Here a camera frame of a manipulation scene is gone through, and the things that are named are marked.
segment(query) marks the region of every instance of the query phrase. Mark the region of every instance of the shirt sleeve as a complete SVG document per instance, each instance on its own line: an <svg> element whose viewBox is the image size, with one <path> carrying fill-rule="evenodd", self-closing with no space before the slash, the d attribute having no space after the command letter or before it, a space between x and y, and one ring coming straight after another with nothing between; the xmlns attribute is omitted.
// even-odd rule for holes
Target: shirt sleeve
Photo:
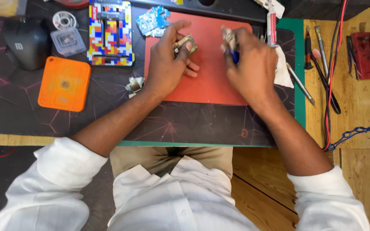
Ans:
<svg viewBox="0 0 370 231"><path fill-rule="evenodd" d="M79 191L107 161L69 139L34 152L37 160L8 188L0 231L79 231L89 216Z"/></svg>
<svg viewBox="0 0 370 231"><path fill-rule="evenodd" d="M288 178L298 197L297 231L370 231L363 205L355 199L339 166L315 176L288 174Z"/></svg>

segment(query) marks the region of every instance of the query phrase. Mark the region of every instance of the khaki pants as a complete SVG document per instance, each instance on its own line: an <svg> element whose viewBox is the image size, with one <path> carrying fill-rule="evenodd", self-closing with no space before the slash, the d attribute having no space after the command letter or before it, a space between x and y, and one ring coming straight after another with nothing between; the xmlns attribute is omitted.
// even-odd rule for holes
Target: khaki pants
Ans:
<svg viewBox="0 0 370 231"><path fill-rule="evenodd" d="M165 147L116 146L109 158L114 178L139 164L150 174L161 177L171 173L179 160L186 155L198 160L206 168L223 171L231 179L232 150L233 147L188 147L179 148L175 156L170 156Z"/></svg>

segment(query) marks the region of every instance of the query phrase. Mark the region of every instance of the hand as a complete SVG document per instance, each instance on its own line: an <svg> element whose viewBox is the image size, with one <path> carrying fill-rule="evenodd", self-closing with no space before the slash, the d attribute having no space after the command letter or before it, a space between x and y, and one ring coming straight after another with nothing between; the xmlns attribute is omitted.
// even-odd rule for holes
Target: hand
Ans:
<svg viewBox="0 0 370 231"><path fill-rule="evenodd" d="M274 95L278 55L273 48L261 42L247 29L234 30L239 43L239 63L234 64L228 50L224 52L227 65L227 77L231 85L254 108Z"/></svg>
<svg viewBox="0 0 370 231"><path fill-rule="evenodd" d="M184 74L198 76L199 66L188 58L192 48L190 42L182 46L176 58L172 51L172 45L184 37L178 31L189 26L191 21L185 20L169 25L162 38L152 46L148 77L142 91L157 93L163 100L178 86Z"/></svg>

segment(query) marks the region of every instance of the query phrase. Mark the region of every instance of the black mouse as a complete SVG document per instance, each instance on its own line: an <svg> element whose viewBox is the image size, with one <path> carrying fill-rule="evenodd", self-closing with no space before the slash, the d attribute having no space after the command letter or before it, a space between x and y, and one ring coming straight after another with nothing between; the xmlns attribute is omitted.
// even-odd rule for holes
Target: black mouse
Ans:
<svg viewBox="0 0 370 231"><path fill-rule="evenodd" d="M45 65L51 55L52 41L44 18L13 16L4 20L5 53L11 62L24 70Z"/></svg>

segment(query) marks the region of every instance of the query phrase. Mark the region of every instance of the clear plastic box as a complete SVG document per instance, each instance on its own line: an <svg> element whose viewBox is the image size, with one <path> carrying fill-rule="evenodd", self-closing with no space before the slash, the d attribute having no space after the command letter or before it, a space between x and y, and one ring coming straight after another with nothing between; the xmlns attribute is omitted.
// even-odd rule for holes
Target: clear plastic box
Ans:
<svg viewBox="0 0 370 231"><path fill-rule="evenodd" d="M57 51L65 57L86 50L82 37L76 28L53 31L51 32L51 38Z"/></svg>

